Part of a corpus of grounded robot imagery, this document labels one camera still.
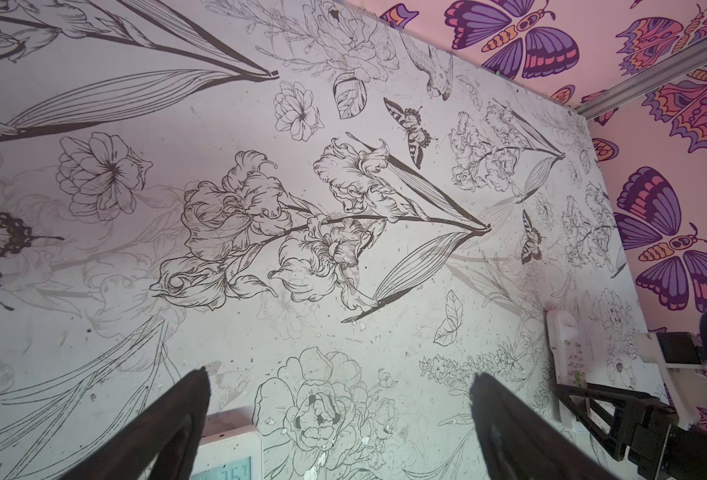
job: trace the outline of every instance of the white digital thermometer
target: white digital thermometer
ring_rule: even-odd
[[[263,480],[263,438],[250,425],[202,438],[191,480]]]

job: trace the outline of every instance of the white remote control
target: white remote control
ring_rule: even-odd
[[[585,389],[588,372],[588,350],[584,348],[575,317],[564,310],[551,310],[545,315],[548,337],[556,370],[556,383]],[[586,428],[572,412],[559,402],[559,416],[565,428],[585,432]]]

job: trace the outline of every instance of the digital display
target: digital display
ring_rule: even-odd
[[[210,468],[206,472],[195,473],[191,480],[251,480],[252,457],[239,458],[223,466]]]

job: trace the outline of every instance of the bird drawing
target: bird drawing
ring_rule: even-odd
[[[425,53],[408,35],[402,33],[401,38],[412,63],[418,70],[428,74],[428,84],[426,85],[428,96],[434,98],[441,95],[443,100],[449,98],[449,94],[452,93],[452,55],[449,56],[449,67],[445,69],[439,61],[438,51],[433,45],[428,45],[428,53]]]

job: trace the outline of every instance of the pink wallpaper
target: pink wallpaper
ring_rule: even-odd
[[[589,123],[647,327],[707,308],[707,65]]]
[[[707,36],[707,0],[343,1],[571,107]]]

